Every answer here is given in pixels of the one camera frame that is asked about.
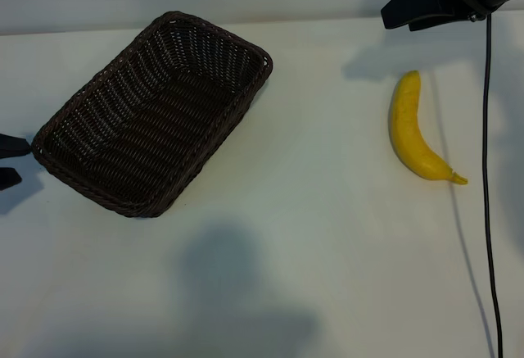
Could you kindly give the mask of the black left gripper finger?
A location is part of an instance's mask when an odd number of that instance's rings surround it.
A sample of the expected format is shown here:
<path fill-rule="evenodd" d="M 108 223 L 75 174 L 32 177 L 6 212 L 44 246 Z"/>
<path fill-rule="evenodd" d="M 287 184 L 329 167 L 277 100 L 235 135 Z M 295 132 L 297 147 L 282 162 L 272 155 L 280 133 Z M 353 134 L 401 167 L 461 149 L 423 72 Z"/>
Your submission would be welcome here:
<path fill-rule="evenodd" d="M 0 158 L 25 156 L 32 152 L 25 138 L 0 134 Z"/>
<path fill-rule="evenodd" d="M 22 178 L 14 168 L 1 167 L 0 168 L 0 190 L 6 190 L 14 187 L 22 181 Z"/>

